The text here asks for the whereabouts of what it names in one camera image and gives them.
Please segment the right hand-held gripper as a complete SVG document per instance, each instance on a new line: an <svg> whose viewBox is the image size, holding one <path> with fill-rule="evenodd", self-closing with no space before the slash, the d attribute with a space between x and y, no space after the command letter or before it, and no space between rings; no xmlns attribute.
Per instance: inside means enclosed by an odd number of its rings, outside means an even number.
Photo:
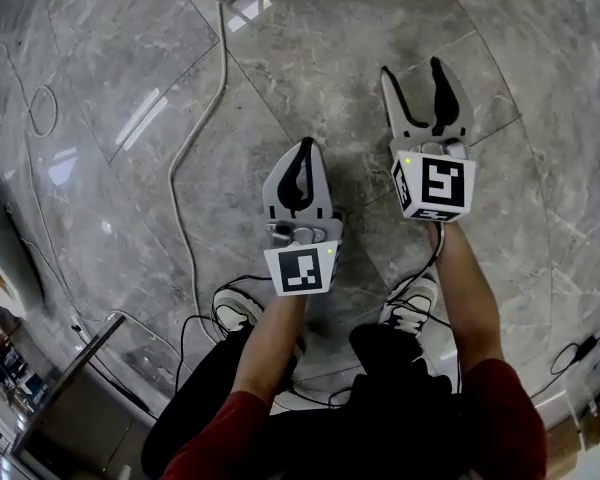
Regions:
<svg viewBox="0 0 600 480"><path fill-rule="evenodd" d="M473 127L473 107L451 68L430 59L435 84L434 136L465 136ZM458 138L410 145L405 139L431 136L430 125L412 115L396 76L381 68L380 84L387 121L393 133L392 177L403 216L407 219L454 222L471 211L476 162L468 158Z"/></svg>

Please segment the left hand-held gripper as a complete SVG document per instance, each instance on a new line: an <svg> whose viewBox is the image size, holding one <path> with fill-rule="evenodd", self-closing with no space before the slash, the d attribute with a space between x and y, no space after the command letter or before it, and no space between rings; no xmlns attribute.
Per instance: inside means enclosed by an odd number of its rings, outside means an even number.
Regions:
<svg viewBox="0 0 600 480"><path fill-rule="evenodd" d="M263 185L270 218L270 245L264 257L279 296L329 291L343 239L343 217L333 215L330 185L321 149L305 137L285 152ZM331 217L301 222L301 217Z"/></svg>

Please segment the person's left forearm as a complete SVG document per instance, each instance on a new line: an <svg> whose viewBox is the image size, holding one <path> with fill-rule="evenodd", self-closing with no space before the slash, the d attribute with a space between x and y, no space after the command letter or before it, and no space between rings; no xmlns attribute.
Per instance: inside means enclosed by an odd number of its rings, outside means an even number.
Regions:
<svg viewBox="0 0 600 480"><path fill-rule="evenodd" d="M306 296L275 297L243 348L231 392L245 392L273 405L302 333Z"/></svg>

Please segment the person's right forearm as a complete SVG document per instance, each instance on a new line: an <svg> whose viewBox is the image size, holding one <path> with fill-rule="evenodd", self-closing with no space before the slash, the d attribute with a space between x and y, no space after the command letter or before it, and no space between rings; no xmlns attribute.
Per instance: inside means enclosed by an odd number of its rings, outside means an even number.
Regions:
<svg viewBox="0 0 600 480"><path fill-rule="evenodd" d="M431 246L442 246L436 269L461 375L467 377L479 363L504 358L498 306L461 227L445 225L443 240L435 224L429 223L427 231Z"/></svg>

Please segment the person's left white shoe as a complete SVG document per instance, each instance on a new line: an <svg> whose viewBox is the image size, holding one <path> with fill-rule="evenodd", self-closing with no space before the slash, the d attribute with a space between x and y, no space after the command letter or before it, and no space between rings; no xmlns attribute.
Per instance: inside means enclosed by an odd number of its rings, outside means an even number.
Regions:
<svg viewBox="0 0 600 480"><path fill-rule="evenodd" d="M214 295L212 311L221 331L228 334L255 327L264 308L249 294L227 287Z"/></svg>

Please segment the person's white shoe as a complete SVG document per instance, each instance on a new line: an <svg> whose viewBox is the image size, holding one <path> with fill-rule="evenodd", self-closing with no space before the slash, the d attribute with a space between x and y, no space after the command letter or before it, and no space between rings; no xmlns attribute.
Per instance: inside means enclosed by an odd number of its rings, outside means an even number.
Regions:
<svg viewBox="0 0 600 480"><path fill-rule="evenodd" d="M437 304L438 295L438 284L431 274L403 279L385 300L378 323L418 337Z"/></svg>
<svg viewBox="0 0 600 480"><path fill-rule="evenodd" d="M214 295L212 311L221 331L228 334L255 327L264 308L249 294L227 287Z"/></svg>

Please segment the person's right white shoe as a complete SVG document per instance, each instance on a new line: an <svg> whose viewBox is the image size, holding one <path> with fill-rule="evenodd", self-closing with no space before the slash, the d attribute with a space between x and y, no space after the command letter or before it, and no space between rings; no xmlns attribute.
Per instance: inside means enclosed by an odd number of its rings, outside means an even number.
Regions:
<svg viewBox="0 0 600 480"><path fill-rule="evenodd" d="M403 279L385 300L378 323L418 337L437 304L438 295L438 284L431 274Z"/></svg>

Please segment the person's black trousers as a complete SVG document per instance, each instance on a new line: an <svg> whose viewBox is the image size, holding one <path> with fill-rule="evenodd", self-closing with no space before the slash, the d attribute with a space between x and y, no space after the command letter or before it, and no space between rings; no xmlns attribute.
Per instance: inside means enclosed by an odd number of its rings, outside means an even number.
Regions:
<svg viewBox="0 0 600 480"><path fill-rule="evenodd" d="M229 401L252 327L227 335L199 363L151 429L141 467L160 480L169 461L199 438L222 408L220 430L202 441L200 458L179 478L318 480L405 478L458 480L466 466L453 440L460 409L445 376L427 372L416 339L387 325L364 324L349 335L364 368L340 409L273 415L257 398L240 415Z"/></svg>

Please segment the person's red shirt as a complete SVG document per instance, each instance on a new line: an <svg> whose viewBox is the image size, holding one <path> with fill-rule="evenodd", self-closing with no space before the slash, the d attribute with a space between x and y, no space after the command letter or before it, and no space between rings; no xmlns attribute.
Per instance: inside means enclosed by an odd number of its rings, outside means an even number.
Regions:
<svg viewBox="0 0 600 480"><path fill-rule="evenodd" d="M168 462L160 480L247 480L257 476L270 409L255 395L230 394L211 422ZM545 480L543 422L512 367L487 359L470 371L461 393L463 437L452 440L483 480Z"/></svg>

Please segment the grey desk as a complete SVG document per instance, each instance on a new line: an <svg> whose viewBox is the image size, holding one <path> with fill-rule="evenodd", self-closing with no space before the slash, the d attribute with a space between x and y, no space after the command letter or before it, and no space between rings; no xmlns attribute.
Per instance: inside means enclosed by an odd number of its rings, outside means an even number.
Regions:
<svg viewBox="0 0 600 480"><path fill-rule="evenodd" d="M166 408L160 387L114 347L140 326L123 314L105 320L52 386L16 438L11 455L41 480L147 480L141 451Z"/></svg>

